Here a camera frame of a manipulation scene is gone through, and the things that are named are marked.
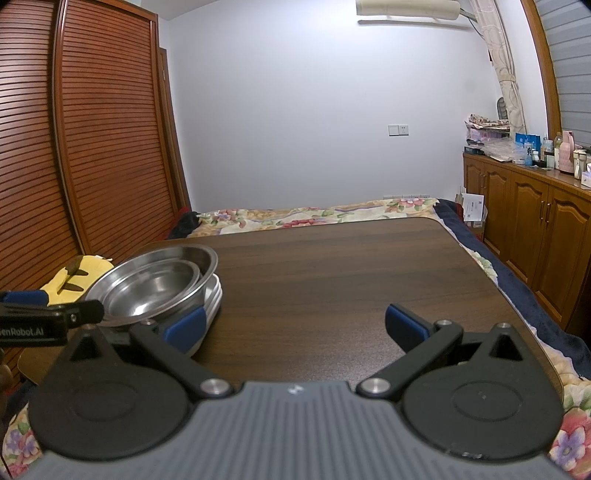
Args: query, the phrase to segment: bed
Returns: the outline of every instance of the bed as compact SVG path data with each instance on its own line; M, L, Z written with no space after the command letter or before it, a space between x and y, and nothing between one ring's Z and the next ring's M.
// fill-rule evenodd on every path
M218 210L202 214L201 225L190 237L409 217L429 218L442 224L537 334L564 390L563 429L554 442L550 456L573 477L587 477L591 472L591 449L587 447L591 445L591 382L580 375L588 377L591 374L591 352L582 340L564 333L550 320L532 292L470 233L453 202L437 199L377 200L327 209ZM33 441L26 410L23 410L12 422L4 441L4 455L9 459L11 471L21 471L40 455Z

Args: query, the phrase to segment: pink thermos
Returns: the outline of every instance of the pink thermos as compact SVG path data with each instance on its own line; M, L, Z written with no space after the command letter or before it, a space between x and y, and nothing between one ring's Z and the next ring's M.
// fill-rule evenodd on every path
M574 138L573 133L565 130L562 134L562 145L560 146L560 159L558 169L563 173L574 173Z

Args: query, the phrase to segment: dark wood tabletop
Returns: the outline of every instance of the dark wood tabletop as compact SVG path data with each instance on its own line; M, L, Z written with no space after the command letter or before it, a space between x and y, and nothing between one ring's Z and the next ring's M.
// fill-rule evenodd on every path
M384 326L386 308L396 302L431 322L453 319L472 332L512 323L562 395L558 375L527 326L434 220L376 220L178 242L187 241L215 249L223 288L220 313L193 358L235 384L357 384L403 354Z

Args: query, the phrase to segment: wooden louvered door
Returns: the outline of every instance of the wooden louvered door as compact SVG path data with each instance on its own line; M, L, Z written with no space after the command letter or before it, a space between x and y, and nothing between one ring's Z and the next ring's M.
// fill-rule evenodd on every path
M53 140L55 9L46 0L0 9L0 290L39 288L80 253Z
M165 150L156 16L67 0L54 85L61 164L87 252L119 262L162 238L177 211Z

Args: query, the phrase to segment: curtain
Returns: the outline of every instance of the curtain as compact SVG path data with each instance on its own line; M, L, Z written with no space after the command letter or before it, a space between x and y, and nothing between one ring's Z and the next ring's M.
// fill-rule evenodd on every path
M488 50L491 53L492 64L495 67L496 76L501 84L501 91L507 106L511 137L514 138L516 133L527 133L527 128L505 27L495 0L470 0L470 3L482 29Z

